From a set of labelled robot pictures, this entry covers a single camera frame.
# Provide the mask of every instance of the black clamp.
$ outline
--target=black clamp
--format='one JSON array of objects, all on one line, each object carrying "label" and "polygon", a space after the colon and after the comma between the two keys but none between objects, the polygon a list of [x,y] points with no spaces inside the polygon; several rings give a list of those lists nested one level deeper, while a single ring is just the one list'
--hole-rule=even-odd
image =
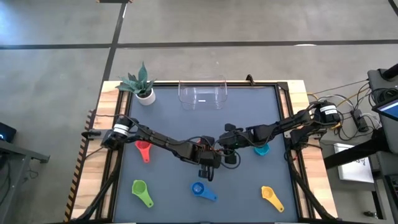
[{"label": "black clamp", "polygon": [[252,77],[250,74],[247,75],[246,81],[249,81],[251,86],[256,85],[256,83],[255,83],[254,80],[253,80],[253,77]]},{"label": "black clamp", "polygon": [[81,135],[88,140],[93,139],[103,139],[107,129],[90,129],[88,131],[83,131]]},{"label": "black clamp", "polygon": [[199,177],[207,178],[209,181],[212,181],[214,178],[214,167],[202,165],[199,170]]}]

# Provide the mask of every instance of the gray table surface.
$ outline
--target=gray table surface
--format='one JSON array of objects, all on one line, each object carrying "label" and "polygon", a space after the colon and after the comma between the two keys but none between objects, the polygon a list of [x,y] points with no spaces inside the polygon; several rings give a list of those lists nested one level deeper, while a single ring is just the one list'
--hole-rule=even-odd
[{"label": "gray table surface", "polygon": [[[221,110],[184,110],[177,89],[156,88],[156,101],[142,106],[133,100],[130,116],[141,124],[175,139],[208,135],[218,138],[224,124],[237,127],[271,124],[280,120],[275,90],[229,88]],[[239,149],[241,165],[235,170],[220,167],[212,182],[198,177],[199,166],[179,161],[171,152],[153,146],[150,163],[144,164],[135,145],[125,147],[115,205],[114,222],[295,222],[294,195],[288,165],[284,160],[283,136],[269,143],[264,156],[252,147]],[[132,183],[147,183],[152,208],[131,193]],[[202,181],[218,195],[218,201],[195,197],[191,184]],[[270,186],[284,205],[279,213],[261,197],[261,187]]]}]

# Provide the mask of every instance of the yellow measuring cup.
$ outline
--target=yellow measuring cup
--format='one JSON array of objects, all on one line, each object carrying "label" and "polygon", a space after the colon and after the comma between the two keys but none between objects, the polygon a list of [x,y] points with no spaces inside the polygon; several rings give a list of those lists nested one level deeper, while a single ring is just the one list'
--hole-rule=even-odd
[{"label": "yellow measuring cup", "polygon": [[264,199],[268,200],[271,204],[273,204],[275,206],[275,208],[278,210],[278,212],[283,212],[285,210],[284,206],[279,201],[279,199],[276,197],[275,192],[272,188],[267,187],[267,186],[262,186],[261,194]]}]

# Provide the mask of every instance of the concrete floor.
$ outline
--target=concrete floor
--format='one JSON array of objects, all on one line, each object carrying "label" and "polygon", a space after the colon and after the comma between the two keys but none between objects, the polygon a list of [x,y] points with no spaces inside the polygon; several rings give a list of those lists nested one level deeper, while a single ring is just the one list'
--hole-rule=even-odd
[{"label": "concrete floor", "polygon": [[[108,44],[119,10],[120,4],[94,0],[2,0],[0,44]],[[135,0],[119,43],[368,39],[398,39],[398,17],[386,0]],[[110,80],[136,73],[145,61],[150,78],[158,80],[243,79],[250,73],[258,80],[305,80],[316,92],[388,68],[397,63],[396,52],[398,45],[117,49]],[[62,220],[80,132],[95,107],[108,53],[0,50],[0,120],[18,130],[16,144],[51,154],[48,164],[32,164],[40,176],[24,184],[13,223]],[[321,95],[350,96],[361,85]],[[367,102],[360,108],[370,111]],[[353,133],[351,121],[346,125]],[[325,139],[336,138],[328,133]],[[332,190],[344,220],[393,222],[388,211],[387,220],[362,216],[374,210],[370,192]]]}]

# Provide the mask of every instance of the potted plant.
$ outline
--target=potted plant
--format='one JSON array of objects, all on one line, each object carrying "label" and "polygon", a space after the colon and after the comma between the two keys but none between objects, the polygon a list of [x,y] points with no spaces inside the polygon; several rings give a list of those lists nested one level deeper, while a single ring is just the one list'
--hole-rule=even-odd
[{"label": "potted plant", "polygon": [[145,68],[144,62],[138,72],[138,79],[135,75],[131,75],[128,73],[128,79],[126,77],[122,77],[122,84],[118,85],[118,88],[121,91],[130,91],[136,94],[138,101],[142,105],[151,105],[155,99],[155,92],[152,86],[154,85],[155,80],[151,80],[147,82],[148,72]]}]

